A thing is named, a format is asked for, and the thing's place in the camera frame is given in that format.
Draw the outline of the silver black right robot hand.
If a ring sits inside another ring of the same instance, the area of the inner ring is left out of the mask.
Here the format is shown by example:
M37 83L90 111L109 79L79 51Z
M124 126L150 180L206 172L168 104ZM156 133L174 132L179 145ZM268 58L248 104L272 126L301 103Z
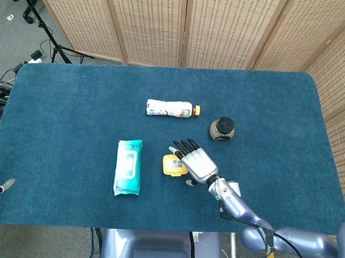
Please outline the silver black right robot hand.
M218 168L210 156L195 140L188 138L182 141L173 141L175 147L168 147L187 168L191 179L186 180L188 186L206 184L210 186L218 178Z

